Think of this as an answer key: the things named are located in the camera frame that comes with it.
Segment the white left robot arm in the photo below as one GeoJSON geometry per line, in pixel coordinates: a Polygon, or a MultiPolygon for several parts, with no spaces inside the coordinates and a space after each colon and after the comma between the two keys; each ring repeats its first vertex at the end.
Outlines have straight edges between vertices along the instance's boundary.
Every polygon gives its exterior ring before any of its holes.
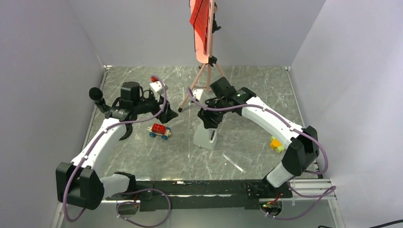
{"type": "Polygon", "coordinates": [[[136,195],[135,176],[116,172],[100,178],[98,172],[115,144],[128,138],[132,125],[138,123],[138,115],[151,113],[165,124],[178,116],[167,101],[168,86],[161,79],[149,84],[150,94],[144,97],[142,87],[137,82],[125,82],[121,95],[113,106],[108,106],[103,92],[93,87],[89,97],[105,118],[95,136],[71,162],[62,162],[56,168],[58,201],[63,209],[68,205],[95,210],[104,198],[119,194],[129,200],[136,195]]]}

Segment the red blue toy car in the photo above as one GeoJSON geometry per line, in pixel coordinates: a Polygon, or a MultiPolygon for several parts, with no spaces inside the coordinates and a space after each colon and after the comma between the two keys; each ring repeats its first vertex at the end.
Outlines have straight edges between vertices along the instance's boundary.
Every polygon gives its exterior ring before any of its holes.
{"type": "Polygon", "coordinates": [[[171,129],[159,123],[154,123],[148,127],[148,131],[150,137],[160,136],[163,140],[168,140],[171,136],[171,129]]]}

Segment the red sheet music folder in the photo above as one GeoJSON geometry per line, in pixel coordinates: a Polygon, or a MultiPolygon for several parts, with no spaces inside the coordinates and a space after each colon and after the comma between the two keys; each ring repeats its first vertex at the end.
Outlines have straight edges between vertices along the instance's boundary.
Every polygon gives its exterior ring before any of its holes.
{"type": "Polygon", "coordinates": [[[194,32],[195,52],[207,54],[208,25],[209,25],[209,0],[191,0],[190,24],[194,32]]]}

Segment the pink tripod music stand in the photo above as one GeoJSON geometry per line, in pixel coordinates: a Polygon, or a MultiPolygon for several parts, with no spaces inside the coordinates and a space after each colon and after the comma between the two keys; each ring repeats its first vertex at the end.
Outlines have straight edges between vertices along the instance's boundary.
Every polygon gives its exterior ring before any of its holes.
{"type": "Polygon", "coordinates": [[[217,25],[217,21],[215,19],[215,13],[217,12],[217,4],[214,0],[210,0],[210,12],[209,12],[209,25],[208,25],[208,44],[207,44],[207,54],[195,52],[196,59],[200,63],[199,72],[195,77],[193,83],[190,85],[190,89],[203,89],[207,91],[211,91],[211,70],[213,67],[216,67],[222,77],[225,76],[221,66],[218,64],[218,59],[213,55],[213,41],[214,41],[214,33],[221,29],[220,26],[217,25]],[[206,86],[197,86],[200,77],[204,70],[207,70],[207,79],[206,86]]]}

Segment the clear plastic metronome cover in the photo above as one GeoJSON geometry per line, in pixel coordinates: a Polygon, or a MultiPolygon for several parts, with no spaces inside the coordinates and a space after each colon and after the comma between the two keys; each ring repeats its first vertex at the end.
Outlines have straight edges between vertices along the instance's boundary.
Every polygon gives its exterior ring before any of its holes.
{"type": "Polygon", "coordinates": [[[253,160],[250,157],[231,150],[224,151],[223,157],[241,173],[246,174],[251,172],[253,160]]]}

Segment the yellow green toy block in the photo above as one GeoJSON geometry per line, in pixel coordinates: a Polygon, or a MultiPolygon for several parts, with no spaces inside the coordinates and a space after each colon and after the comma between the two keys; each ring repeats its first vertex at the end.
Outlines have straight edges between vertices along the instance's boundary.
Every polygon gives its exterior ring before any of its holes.
{"type": "Polygon", "coordinates": [[[270,138],[270,147],[271,147],[271,149],[275,150],[277,153],[281,153],[285,150],[285,148],[281,144],[281,142],[274,136],[271,136],[271,138],[270,138]]]}

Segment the black microphone on stand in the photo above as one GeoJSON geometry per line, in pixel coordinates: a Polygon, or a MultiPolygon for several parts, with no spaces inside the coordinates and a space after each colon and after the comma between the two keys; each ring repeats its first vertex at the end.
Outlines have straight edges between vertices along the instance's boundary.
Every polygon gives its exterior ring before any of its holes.
{"type": "Polygon", "coordinates": [[[89,97],[93,100],[99,111],[104,114],[105,119],[115,118],[118,119],[119,122],[129,121],[131,112],[115,106],[108,106],[103,98],[103,92],[99,88],[92,87],[89,90],[89,97]]]}

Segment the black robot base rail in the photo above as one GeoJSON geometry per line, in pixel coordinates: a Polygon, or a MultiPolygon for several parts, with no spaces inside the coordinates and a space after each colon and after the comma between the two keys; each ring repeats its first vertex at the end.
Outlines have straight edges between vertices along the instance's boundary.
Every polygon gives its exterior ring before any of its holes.
{"type": "Polygon", "coordinates": [[[292,198],[287,184],[275,189],[260,179],[251,180],[185,180],[143,181],[136,183],[141,193],[117,193],[107,200],[138,200],[140,211],[166,209],[165,193],[172,209],[260,209],[261,203],[292,198]]]}

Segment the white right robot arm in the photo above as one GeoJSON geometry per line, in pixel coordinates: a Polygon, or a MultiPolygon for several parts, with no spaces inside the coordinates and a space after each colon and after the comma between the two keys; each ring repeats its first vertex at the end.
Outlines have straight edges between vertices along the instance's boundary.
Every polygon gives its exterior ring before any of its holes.
{"type": "Polygon", "coordinates": [[[284,183],[304,173],[319,156],[315,128],[304,128],[287,120],[250,89],[242,87],[237,90],[225,77],[210,87],[214,98],[208,98],[202,89],[188,90],[191,100],[200,107],[198,117],[202,120],[195,131],[193,143],[213,150],[217,143],[216,129],[228,112],[237,113],[258,124],[285,149],[281,162],[262,180],[262,191],[267,197],[275,197],[284,183]]]}

